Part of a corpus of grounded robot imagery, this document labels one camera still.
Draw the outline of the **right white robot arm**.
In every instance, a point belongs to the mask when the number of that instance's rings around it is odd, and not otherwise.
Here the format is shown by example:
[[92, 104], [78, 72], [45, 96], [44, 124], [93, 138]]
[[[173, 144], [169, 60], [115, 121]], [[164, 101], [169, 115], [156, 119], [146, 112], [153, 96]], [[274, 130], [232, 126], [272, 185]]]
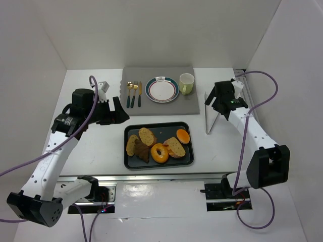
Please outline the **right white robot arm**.
[[242, 135], [242, 148], [253, 152], [246, 170], [242, 169], [242, 150], [237, 172], [223, 176], [223, 190], [233, 196], [248, 188], [261, 189], [285, 183], [290, 161], [289, 148], [274, 141], [253, 117], [244, 99], [236, 97], [238, 85], [240, 82], [234, 80], [216, 82], [205, 100], [206, 106], [211, 106]]

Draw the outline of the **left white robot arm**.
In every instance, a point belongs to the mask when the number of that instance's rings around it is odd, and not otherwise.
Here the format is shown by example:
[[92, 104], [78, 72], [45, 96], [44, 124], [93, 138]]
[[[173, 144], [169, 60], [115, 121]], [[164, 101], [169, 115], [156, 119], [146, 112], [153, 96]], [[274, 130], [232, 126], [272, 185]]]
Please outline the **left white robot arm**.
[[90, 124], [121, 124], [129, 119], [119, 98], [113, 97], [111, 111], [106, 92], [107, 82], [96, 83], [90, 76], [90, 89], [76, 89], [72, 102], [65, 106], [51, 127], [51, 134], [44, 154], [38, 158], [31, 177], [19, 192], [11, 192], [7, 204], [21, 219], [54, 226], [62, 211], [80, 199], [107, 200], [109, 191], [99, 185], [98, 179], [81, 175], [68, 185], [57, 187], [61, 171]]

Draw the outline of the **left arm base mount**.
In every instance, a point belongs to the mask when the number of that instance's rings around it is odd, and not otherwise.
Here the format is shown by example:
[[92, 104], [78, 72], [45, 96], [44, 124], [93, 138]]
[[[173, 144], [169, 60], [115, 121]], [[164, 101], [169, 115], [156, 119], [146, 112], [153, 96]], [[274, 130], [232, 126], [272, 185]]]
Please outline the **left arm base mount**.
[[81, 198], [75, 202], [83, 214], [115, 213], [116, 184], [99, 183], [99, 192], [93, 199]]

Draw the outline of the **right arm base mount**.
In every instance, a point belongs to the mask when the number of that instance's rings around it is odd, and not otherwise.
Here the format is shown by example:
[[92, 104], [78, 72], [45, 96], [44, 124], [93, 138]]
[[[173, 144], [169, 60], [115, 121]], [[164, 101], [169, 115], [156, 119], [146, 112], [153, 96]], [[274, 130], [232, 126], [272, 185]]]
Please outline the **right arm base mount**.
[[205, 184], [200, 192], [205, 195], [207, 211], [234, 211], [240, 207], [241, 210], [252, 210], [250, 193], [248, 190], [233, 196], [232, 189], [220, 184]]

